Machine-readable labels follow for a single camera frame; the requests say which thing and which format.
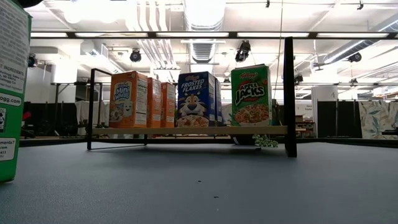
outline cereal box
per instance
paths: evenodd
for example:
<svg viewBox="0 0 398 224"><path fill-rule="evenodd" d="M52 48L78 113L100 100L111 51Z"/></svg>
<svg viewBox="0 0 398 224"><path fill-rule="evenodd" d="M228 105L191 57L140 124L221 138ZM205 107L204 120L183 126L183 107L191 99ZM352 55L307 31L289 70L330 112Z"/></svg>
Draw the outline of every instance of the cereal box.
<svg viewBox="0 0 398 224"><path fill-rule="evenodd" d="M160 116L162 128L174 128L175 86L162 83L162 114Z"/></svg>
<svg viewBox="0 0 398 224"><path fill-rule="evenodd" d="M159 80L148 78L147 128L160 128L162 87Z"/></svg>
<svg viewBox="0 0 398 224"><path fill-rule="evenodd" d="M223 125L223 113L221 112L221 83L218 81L217 78L216 80L216 125L217 126L222 126Z"/></svg>
<svg viewBox="0 0 398 224"><path fill-rule="evenodd" d="M178 77L178 127L215 126L215 77L208 72Z"/></svg>
<svg viewBox="0 0 398 224"><path fill-rule="evenodd" d="M112 75L109 104L110 128L147 126L147 77L138 72Z"/></svg>
<svg viewBox="0 0 398 224"><path fill-rule="evenodd" d="M271 83L265 65L236 68L231 72L232 125L271 125Z"/></svg>

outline blue cereal box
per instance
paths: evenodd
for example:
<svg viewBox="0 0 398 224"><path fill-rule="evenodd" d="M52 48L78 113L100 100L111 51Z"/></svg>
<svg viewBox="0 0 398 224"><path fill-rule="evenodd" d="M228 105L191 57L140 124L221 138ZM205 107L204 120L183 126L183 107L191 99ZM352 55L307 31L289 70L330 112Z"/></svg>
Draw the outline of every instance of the blue cereal box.
<svg viewBox="0 0 398 224"><path fill-rule="evenodd" d="M178 76L178 127L213 127L216 121L215 78L208 72Z"/></svg>
<svg viewBox="0 0 398 224"><path fill-rule="evenodd" d="M216 125L223 126L223 113L221 111L221 83L215 77L216 80Z"/></svg>

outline orange cereal box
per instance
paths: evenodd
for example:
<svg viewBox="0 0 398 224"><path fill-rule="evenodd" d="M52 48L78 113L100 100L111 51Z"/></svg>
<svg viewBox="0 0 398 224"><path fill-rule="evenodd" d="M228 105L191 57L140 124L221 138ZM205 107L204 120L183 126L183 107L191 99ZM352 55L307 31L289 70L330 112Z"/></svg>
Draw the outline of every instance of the orange cereal box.
<svg viewBox="0 0 398 224"><path fill-rule="evenodd" d="M162 87L159 80L148 78L147 127L160 128Z"/></svg>
<svg viewBox="0 0 398 224"><path fill-rule="evenodd" d="M110 128L146 128L147 77L138 72L112 75Z"/></svg>
<svg viewBox="0 0 398 224"><path fill-rule="evenodd" d="M162 128L174 128L174 111L175 86L170 83L162 83Z"/></svg>

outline bowl of cereal image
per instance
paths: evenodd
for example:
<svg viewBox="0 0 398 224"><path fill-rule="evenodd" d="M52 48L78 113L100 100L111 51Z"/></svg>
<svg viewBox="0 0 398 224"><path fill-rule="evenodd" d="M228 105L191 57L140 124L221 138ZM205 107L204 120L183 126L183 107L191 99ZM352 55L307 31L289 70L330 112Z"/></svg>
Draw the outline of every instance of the bowl of cereal image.
<svg viewBox="0 0 398 224"><path fill-rule="evenodd" d="M240 126L268 126L268 106L263 104L245 106L237 111L234 119Z"/></svg>
<svg viewBox="0 0 398 224"><path fill-rule="evenodd" d="M208 127L209 120L197 115L188 115L177 120L178 127Z"/></svg>

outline green plant decoration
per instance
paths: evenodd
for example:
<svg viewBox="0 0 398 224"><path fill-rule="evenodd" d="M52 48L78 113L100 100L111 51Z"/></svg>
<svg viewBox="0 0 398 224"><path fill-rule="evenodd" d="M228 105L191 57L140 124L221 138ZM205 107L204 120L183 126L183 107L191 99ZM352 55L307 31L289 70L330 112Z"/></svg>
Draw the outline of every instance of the green plant decoration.
<svg viewBox="0 0 398 224"><path fill-rule="evenodd" d="M252 137L254 144L259 147L278 147L278 142L268 139L266 135L254 134Z"/></svg>

